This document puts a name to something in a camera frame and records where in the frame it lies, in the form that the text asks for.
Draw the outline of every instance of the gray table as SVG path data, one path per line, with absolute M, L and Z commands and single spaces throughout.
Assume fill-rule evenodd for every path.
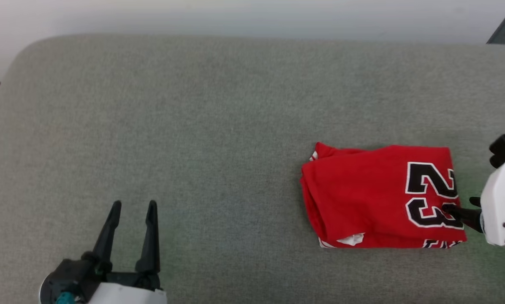
M 0 302 L 32 303 L 123 202 L 132 271 L 159 202 L 175 303 L 505 301 L 505 248 L 323 250 L 300 167 L 337 147 L 448 146 L 467 204 L 505 133 L 505 46 L 73 36 L 21 52 L 0 88 Z

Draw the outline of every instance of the robotic arm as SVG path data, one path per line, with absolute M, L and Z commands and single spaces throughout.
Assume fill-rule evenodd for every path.
M 146 238 L 135 273 L 112 272 L 110 256 L 121 202 L 116 201 L 93 251 L 78 261 L 64 259 L 42 283 L 41 304 L 166 304 L 160 288 L 157 203 L 149 203 Z
M 443 210 L 475 231 L 484 233 L 489 244 L 505 246 L 505 134 L 489 147 L 490 163 L 497 168 L 490 175 L 481 198 L 470 203 L 481 209 L 463 209 L 445 204 Z

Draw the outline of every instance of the red fabric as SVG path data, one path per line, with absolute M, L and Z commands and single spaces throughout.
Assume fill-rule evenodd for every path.
M 309 220 L 320 240 L 340 248 L 421 248 L 427 240 L 438 241 L 428 247 L 451 247 L 467 240 L 461 228 L 418 227 L 407 211 L 407 202 L 416 197 L 426 198 L 424 217 L 434 214 L 432 206 L 460 206 L 458 197 L 438 196 L 427 178 L 425 194 L 406 192 L 409 162 L 434 164 L 453 185 L 448 148 L 388 146 L 368 151 L 317 143 L 315 152 L 313 161 L 301 168 L 300 181 Z M 360 244 L 337 242 L 357 233 L 365 233 Z

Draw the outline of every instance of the folded red jersey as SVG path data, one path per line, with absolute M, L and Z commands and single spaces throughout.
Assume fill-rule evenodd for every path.
M 442 211 L 460 206 L 448 148 L 336 149 L 303 165 L 309 220 L 326 248 L 449 248 L 467 240 Z

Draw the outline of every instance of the basketball jersey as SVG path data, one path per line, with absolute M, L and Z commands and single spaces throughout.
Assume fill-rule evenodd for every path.
M 449 248 L 467 240 L 442 211 L 460 206 L 448 148 L 336 149 L 303 165 L 309 221 L 325 248 Z

